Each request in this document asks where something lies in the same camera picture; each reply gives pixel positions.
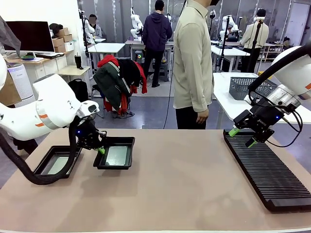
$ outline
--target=navy hoodie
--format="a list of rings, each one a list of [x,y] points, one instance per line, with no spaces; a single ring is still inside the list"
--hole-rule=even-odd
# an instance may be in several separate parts
[[[147,16],[142,33],[142,41],[147,50],[164,51],[166,41],[172,36],[169,20],[157,12]]]

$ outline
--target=orange stripe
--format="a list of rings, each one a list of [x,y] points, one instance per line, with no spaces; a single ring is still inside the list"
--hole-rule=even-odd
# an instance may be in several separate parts
[[[43,123],[40,123],[40,124],[36,124],[35,126],[37,126],[37,127],[42,127],[42,126],[44,126],[44,124],[43,124]]]
[[[47,114],[44,114],[44,115],[39,115],[40,118],[48,118],[48,115]]]

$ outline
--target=gray basket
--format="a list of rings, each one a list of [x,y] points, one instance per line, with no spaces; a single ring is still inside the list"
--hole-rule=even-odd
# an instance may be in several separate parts
[[[245,96],[248,95],[248,86],[255,80],[256,78],[246,78],[246,77],[231,77],[230,81],[230,89],[229,93],[235,100],[244,100]],[[256,91],[263,96],[267,97],[270,95],[275,89],[277,85],[270,80],[266,80],[260,85]],[[260,98],[259,95],[252,92],[251,96],[253,98]]]

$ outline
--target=cardboard box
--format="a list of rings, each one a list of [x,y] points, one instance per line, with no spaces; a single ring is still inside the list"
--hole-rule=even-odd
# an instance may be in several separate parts
[[[63,39],[64,39],[64,42],[70,42],[70,41],[72,41],[72,35],[71,35],[71,34],[70,34],[70,35],[60,35],[60,36],[58,36],[58,37],[63,38]]]
[[[66,49],[66,52],[73,51],[74,50],[73,41],[65,42],[65,49]]]
[[[55,52],[66,52],[65,45],[54,47]]]
[[[60,38],[60,37],[54,38],[54,39],[52,39],[52,41],[53,41],[53,46],[54,47],[58,47],[58,46],[64,45],[64,39],[63,38]]]
[[[6,74],[5,84],[0,91],[0,102],[6,106],[21,102],[21,98],[9,72]]]
[[[69,35],[68,28],[63,28],[63,29],[59,30],[59,32],[56,34],[56,36],[60,36],[60,35]]]

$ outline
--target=black backpack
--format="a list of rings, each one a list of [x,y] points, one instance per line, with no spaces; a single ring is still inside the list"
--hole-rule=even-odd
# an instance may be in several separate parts
[[[88,100],[87,85],[85,82],[82,81],[82,79],[75,79],[69,82],[68,85],[71,87],[71,89],[75,93],[78,101],[84,102]]]

